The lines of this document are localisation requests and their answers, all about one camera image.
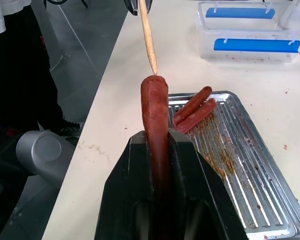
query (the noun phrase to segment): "shoe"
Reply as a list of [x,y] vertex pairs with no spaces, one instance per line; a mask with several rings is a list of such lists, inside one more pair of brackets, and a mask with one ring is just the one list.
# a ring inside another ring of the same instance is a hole
[[72,122],[63,120],[59,129],[54,129],[52,132],[64,137],[80,137],[84,122]]

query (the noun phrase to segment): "wooden skewer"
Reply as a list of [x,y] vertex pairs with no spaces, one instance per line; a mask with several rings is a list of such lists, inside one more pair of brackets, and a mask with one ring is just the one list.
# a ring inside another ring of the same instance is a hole
[[157,57],[155,52],[154,41],[152,39],[152,33],[150,23],[148,19],[148,11],[146,0],[139,0],[139,9],[142,21],[142,28],[144,34],[146,54],[148,55],[149,63],[153,72],[153,75],[157,75]]

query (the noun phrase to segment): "metal tray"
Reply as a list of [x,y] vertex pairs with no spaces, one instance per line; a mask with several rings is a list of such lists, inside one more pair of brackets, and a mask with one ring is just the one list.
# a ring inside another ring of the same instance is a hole
[[[169,95],[169,126],[195,94]],[[218,106],[187,136],[222,178],[250,240],[300,240],[300,205],[238,97],[214,92]]]

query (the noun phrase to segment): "red sausage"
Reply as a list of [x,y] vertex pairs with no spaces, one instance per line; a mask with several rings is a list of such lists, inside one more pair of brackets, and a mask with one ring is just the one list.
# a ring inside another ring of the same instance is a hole
[[209,113],[217,107],[217,102],[214,98],[210,98],[202,107],[188,116],[183,122],[179,123],[174,129],[185,134],[195,125],[200,123]]
[[163,204],[169,189],[168,85],[152,75],[141,84],[142,121],[151,152],[152,180],[156,200]]
[[193,114],[201,104],[212,93],[212,88],[210,86],[205,86],[200,92],[198,92],[193,98],[191,98],[186,105],[180,109],[173,117],[172,122],[175,126],[185,120],[189,115]]

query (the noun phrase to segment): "gray floor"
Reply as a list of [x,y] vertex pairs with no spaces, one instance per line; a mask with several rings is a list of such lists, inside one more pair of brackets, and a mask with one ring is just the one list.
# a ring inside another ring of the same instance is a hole
[[[65,16],[58,6],[47,4],[63,55],[51,74],[69,121],[86,120],[127,15],[123,0],[87,0],[87,4],[88,9],[80,0],[68,0],[61,5]],[[40,176],[29,177],[0,240],[40,240],[58,192]]]

